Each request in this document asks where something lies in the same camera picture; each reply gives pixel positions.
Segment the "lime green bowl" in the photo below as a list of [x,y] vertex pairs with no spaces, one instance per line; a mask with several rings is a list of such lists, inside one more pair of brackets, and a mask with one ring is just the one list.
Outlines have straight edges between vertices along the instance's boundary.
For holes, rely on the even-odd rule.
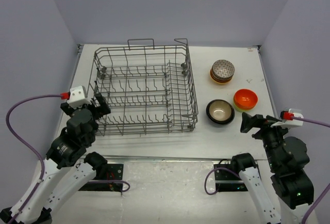
[[234,108],[235,108],[235,110],[237,110],[237,111],[239,111],[239,112],[250,112],[250,111],[252,111],[253,110],[253,108],[250,108],[250,109],[244,109],[244,108],[240,108],[240,107],[238,107],[238,106],[236,106],[236,105],[234,105]]

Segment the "orange bowl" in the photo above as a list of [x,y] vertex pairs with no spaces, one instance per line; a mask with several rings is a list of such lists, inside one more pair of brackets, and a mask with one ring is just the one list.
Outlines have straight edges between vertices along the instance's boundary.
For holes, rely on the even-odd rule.
[[258,103],[257,94],[250,89],[239,89],[233,96],[233,101],[240,105],[250,107]]
[[246,106],[243,106],[243,105],[240,105],[238,102],[236,101],[233,101],[234,105],[240,107],[240,108],[244,108],[244,109],[250,109],[250,108],[255,108],[256,105],[253,105],[253,106],[250,106],[250,107],[246,107]]

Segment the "glossy teal blue bowl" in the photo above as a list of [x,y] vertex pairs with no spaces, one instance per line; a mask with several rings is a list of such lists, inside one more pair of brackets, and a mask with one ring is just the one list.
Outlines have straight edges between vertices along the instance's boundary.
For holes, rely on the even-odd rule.
[[227,126],[227,125],[232,123],[231,119],[222,120],[222,121],[219,121],[219,120],[216,120],[216,119],[209,119],[208,121],[209,121],[210,124],[212,124],[214,126]]

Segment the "black patterned bowl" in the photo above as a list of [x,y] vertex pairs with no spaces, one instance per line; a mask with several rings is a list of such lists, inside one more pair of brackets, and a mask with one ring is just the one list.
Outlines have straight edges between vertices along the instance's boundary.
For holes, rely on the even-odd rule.
[[206,115],[209,119],[219,121],[235,118],[235,111],[231,104],[225,100],[215,99],[206,106]]

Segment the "yellow bowl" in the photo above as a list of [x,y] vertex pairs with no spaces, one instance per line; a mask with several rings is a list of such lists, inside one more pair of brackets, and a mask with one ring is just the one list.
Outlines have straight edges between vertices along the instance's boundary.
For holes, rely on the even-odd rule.
[[216,84],[219,84],[219,85],[227,85],[230,83],[230,81],[227,81],[227,82],[219,82],[219,81],[213,81],[214,83]]

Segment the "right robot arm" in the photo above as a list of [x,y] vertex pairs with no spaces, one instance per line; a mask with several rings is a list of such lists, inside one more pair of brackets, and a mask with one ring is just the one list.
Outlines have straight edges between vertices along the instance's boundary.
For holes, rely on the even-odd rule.
[[249,153],[232,157],[230,173],[244,182],[262,223],[305,223],[305,214],[313,204],[314,186],[304,171],[310,161],[306,144],[296,137],[286,136],[289,129],[303,125],[302,118],[300,113],[291,111],[283,111],[280,119],[242,113],[240,132],[258,129],[252,137],[263,143],[280,213],[274,209]]

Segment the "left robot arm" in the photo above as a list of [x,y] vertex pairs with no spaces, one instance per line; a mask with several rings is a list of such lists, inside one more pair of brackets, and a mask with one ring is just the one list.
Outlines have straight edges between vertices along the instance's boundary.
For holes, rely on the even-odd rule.
[[63,93],[61,109],[70,118],[60,135],[52,142],[46,157],[36,150],[41,171],[23,197],[12,207],[1,211],[4,223],[51,222],[51,214],[89,181],[102,179],[107,161],[96,152],[86,153],[95,142],[98,119],[109,114],[105,98],[97,93],[89,101],[76,93]]

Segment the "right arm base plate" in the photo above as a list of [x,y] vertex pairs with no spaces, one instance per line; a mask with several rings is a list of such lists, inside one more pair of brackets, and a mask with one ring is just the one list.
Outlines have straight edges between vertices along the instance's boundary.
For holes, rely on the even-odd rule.
[[[214,168],[226,168],[233,172],[234,169],[230,160],[222,159],[218,164],[213,165]],[[242,180],[226,170],[216,170],[214,172],[215,186],[217,192],[244,192],[247,188]]]

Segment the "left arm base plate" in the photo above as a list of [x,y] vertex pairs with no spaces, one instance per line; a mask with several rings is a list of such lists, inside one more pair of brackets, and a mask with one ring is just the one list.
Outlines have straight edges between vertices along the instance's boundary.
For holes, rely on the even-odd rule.
[[[97,175],[93,180],[122,180],[123,164],[107,164],[105,172]],[[123,190],[122,183],[88,183],[79,191],[110,191],[121,192]]]

